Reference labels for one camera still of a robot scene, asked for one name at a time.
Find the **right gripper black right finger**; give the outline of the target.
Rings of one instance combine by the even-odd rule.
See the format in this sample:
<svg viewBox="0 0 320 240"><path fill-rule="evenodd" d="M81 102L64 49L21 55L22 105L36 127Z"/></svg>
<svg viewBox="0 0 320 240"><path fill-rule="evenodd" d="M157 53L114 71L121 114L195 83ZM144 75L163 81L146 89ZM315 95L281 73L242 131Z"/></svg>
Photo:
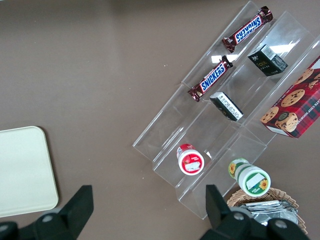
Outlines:
<svg viewBox="0 0 320 240"><path fill-rule="evenodd" d="M217 186L205 189L206 212L211 229L202 240L308 240L309 237L293 222L274 218L266 226L240 211L232 211Z"/></svg>

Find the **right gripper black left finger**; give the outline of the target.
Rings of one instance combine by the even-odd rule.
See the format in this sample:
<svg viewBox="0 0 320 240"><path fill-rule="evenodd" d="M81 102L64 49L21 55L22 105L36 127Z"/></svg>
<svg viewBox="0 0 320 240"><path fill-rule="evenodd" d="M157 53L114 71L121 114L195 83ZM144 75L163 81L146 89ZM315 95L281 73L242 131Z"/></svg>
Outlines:
<svg viewBox="0 0 320 240"><path fill-rule="evenodd" d="M2 240L76 240L94 211L93 187L83 185L58 212L49 212L19 228L14 221L0 223Z"/></svg>

